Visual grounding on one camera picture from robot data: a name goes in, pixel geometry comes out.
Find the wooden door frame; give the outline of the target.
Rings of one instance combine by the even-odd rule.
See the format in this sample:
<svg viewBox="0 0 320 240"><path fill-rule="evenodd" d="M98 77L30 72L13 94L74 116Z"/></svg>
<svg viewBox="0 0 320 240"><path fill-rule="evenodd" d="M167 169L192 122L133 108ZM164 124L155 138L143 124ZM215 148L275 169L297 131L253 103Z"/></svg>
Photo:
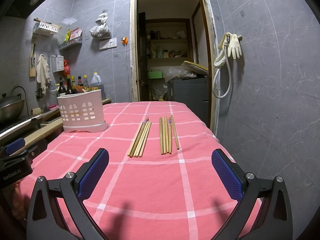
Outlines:
<svg viewBox="0 0 320 240"><path fill-rule="evenodd" d="M132 79L132 100L140 101L139 94L139 71L138 71L138 0L130 0L130 66ZM206 33L207 57L209 67L209 79L213 81L215 74L214 60L217 54L217 33L214 20L214 14L210 0L200 0L200 8L204 21L204 29Z"/></svg>

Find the wooden chopstick bundle five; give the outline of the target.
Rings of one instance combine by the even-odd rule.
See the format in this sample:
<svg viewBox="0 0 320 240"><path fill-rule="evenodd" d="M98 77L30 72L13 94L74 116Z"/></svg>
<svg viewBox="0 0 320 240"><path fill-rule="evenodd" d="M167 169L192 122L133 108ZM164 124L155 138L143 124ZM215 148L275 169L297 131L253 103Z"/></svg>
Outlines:
<svg viewBox="0 0 320 240"><path fill-rule="evenodd" d="M180 145L179 145L179 141L178 141L178 136L177 136L177 131L176 131L176 125L175 125L175 120L174 120L174 116L171 115L171 123L172 123L172 127L173 127L173 132L174 132L174 138L175 138L175 143L176 143L176 148L177 150L180 149Z"/></svg>

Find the white rubber glove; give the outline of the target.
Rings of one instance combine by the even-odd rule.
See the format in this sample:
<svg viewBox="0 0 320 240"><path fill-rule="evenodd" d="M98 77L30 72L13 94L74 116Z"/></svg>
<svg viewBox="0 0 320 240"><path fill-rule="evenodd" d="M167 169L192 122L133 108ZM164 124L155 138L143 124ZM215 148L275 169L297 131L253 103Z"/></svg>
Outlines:
<svg viewBox="0 0 320 240"><path fill-rule="evenodd" d="M239 59L242 56L242 49L239 42L240 38L242 38L241 35L236 35L230 32L226 32L223 35L218 45L218 49L220 50L220 53L217 58L222 59L225 56L224 45L225 45L225 42L227 42L228 43L227 56L228 57L232 56L233 59Z"/></svg>

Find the white wall socket panel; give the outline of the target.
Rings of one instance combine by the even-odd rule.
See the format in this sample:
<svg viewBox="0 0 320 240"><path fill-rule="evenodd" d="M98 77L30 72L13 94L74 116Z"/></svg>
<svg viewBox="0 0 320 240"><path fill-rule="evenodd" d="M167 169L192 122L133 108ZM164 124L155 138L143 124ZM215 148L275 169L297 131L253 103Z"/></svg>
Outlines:
<svg viewBox="0 0 320 240"><path fill-rule="evenodd" d="M117 47L117 38L105 39L99 42L99 50L106 50Z"/></svg>

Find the yellow cap clear bottle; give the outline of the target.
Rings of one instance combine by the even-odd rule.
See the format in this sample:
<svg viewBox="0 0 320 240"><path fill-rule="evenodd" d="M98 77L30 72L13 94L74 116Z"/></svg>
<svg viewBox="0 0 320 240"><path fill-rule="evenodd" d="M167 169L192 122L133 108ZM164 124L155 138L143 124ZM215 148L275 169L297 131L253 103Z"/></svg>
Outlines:
<svg viewBox="0 0 320 240"><path fill-rule="evenodd" d="M83 88L86 92L90 91L90 85L88 83L87 75L84 75Z"/></svg>

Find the yellow cushion on cabinet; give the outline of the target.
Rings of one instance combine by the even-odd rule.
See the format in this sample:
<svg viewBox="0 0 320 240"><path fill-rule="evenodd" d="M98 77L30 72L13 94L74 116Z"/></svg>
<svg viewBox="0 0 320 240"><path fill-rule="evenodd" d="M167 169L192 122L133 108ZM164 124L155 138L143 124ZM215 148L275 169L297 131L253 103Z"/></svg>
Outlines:
<svg viewBox="0 0 320 240"><path fill-rule="evenodd" d="M196 64L194 62L184 61L181 64L181 67L185 70L194 72L196 74L200 74L200 75L204 75L204 76L208 76L208 74L209 74L208 68L201 66L199 64Z"/></svg>

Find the black bottle white label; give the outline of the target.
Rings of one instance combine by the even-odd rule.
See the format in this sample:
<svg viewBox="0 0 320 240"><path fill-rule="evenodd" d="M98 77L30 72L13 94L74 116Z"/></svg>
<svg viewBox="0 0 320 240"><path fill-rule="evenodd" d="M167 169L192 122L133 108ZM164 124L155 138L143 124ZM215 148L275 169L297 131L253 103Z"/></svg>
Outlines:
<svg viewBox="0 0 320 240"><path fill-rule="evenodd" d="M65 94L66 94L66 89L63 85L62 79L60 78L60 83L59 83L59 88L58 88L58 96L63 96Z"/></svg>

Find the wooden knife holder board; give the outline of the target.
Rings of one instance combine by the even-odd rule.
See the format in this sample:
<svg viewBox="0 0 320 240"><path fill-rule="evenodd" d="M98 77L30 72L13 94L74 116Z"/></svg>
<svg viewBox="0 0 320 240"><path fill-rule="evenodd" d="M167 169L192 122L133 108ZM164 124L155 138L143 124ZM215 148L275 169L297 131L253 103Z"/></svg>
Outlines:
<svg viewBox="0 0 320 240"><path fill-rule="evenodd" d="M36 77L36 69L35 69L35 61L36 61L36 54L35 54L35 45L36 45L36 38L31 38L31 53L29 56L29 77Z"/></svg>

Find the wooden chopstick bundle four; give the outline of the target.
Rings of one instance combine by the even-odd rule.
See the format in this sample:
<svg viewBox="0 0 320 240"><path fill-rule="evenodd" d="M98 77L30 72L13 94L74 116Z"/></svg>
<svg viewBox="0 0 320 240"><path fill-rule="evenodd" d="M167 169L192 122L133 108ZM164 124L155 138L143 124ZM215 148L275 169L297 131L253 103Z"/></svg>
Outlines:
<svg viewBox="0 0 320 240"><path fill-rule="evenodd" d="M146 129L145 129L142 145L141 145L141 148L140 148L140 152L139 152L139 155L138 155L139 158L141 158L143 156L143 152L144 152L144 148L145 148L145 145L146 145L146 141L148 139L150 127L151 127L151 122L148 121Z"/></svg>
<svg viewBox="0 0 320 240"><path fill-rule="evenodd" d="M168 119L168 151L172 154L172 131L171 131L171 117Z"/></svg>

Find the wooden chopstick bundle two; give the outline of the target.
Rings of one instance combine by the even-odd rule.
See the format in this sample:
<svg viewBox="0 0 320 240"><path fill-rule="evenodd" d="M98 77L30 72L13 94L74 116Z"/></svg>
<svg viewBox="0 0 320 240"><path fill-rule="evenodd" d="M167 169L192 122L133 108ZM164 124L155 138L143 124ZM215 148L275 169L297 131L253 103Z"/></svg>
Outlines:
<svg viewBox="0 0 320 240"><path fill-rule="evenodd" d="M165 117L162 117L162 141L163 141L163 154L167 153L166 136L165 136Z"/></svg>
<svg viewBox="0 0 320 240"><path fill-rule="evenodd" d="M135 138L133 140L133 143L130 147L130 150L129 150L129 153L128 153L128 156L130 158L132 157L138 157L139 154L140 154L140 150L141 150L141 147L142 147L142 143L143 143L143 138L144 138L144 134L145 134L145 129L146 129L146 126L148 124L148 121L149 119L146 118L140 125L136 135L135 135Z"/></svg>

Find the yellow sponge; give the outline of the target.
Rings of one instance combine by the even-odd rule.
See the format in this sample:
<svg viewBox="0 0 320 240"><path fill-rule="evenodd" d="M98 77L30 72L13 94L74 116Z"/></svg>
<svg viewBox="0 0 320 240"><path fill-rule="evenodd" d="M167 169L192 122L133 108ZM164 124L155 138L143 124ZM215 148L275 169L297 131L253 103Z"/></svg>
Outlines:
<svg viewBox="0 0 320 240"><path fill-rule="evenodd" d="M39 114L41 114L41 113L42 113L42 110L40 109L40 107L33 108L33 109L31 110L31 114L32 114L32 115L39 115Z"/></svg>

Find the dark grey cabinet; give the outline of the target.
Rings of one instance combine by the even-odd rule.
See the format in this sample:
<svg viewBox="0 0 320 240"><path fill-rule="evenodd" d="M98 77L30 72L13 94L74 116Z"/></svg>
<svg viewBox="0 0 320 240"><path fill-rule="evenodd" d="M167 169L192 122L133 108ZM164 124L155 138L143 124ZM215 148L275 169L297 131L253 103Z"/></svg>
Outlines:
<svg viewBox="0 0 320 240"><path fill-rule="evenodd" d="M168 82L168 100L184 103L209 127L208 77L170 80Z"/></svg>

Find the wooden chopstick bundle one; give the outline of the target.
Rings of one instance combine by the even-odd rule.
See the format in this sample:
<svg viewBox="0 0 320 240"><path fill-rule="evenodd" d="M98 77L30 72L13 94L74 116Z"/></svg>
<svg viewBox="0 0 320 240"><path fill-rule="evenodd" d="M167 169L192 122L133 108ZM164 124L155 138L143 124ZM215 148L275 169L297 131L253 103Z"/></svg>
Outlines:
<svg viewBox="0 0 320 240"><path fill-rule="evenodd" d="M128 151L128 154L127 154L128 157L130 157L130 158L133 157L133 154L134 154L134 152L135 152L135 149L136 149L136 147L137 147L137 144L139 143L139 139L140 139L140 137L141 137L141 133L142 133L142 131L143 131L143 129L144 129L144 126L145 126L146 123L148 122L148 120L149 120L149 118L146 117L146 119L140 124L140 126L139 126L139 128L138 128L138 130L137 130L137 132L136 132L136 135L135 135L135 137L134 137L134 139L133 139L133 142L132 142L132 144L131 144L131 146L130 146L130 149L129 149L129 151Z"/></svg>
<svg viewBox="0 0 320 240"><path fill-rule="evenodd" d="M162 131L162 117L159 118L159 140L160 140L160 153L163 154L163 131Z"/></svg>

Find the pink checked tablecloth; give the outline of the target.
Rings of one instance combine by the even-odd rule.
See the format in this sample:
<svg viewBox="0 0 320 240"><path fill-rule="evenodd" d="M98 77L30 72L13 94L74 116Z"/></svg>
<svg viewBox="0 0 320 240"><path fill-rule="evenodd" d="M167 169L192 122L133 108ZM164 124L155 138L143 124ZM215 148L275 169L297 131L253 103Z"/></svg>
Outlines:
<svg viewBox="0 0 320 240"><path fill-rule="evenodd" d="M108 129L61 133L33 163L21 182L30 197L36 178L77 171L104 148L109 164L84 204L109 239L211 239L236 206L212 166L220 147L210 129L178 102L113 103L103 107ZM160 153L159 118L173 115L172 154ZM128 157L140 124L151 127L143 156Z"/></svg>

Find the metal wok with lid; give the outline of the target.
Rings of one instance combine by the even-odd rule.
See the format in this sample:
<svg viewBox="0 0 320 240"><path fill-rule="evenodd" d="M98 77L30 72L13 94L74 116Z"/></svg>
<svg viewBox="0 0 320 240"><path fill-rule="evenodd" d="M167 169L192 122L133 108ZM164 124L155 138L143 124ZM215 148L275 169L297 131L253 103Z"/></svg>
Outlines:
<svg viewBox="0 0 320 240"><path fill-rule="evenodd" d="M24 109L25 100L19 96L2 94L0 120L11 121L16 120Z"/></svg>

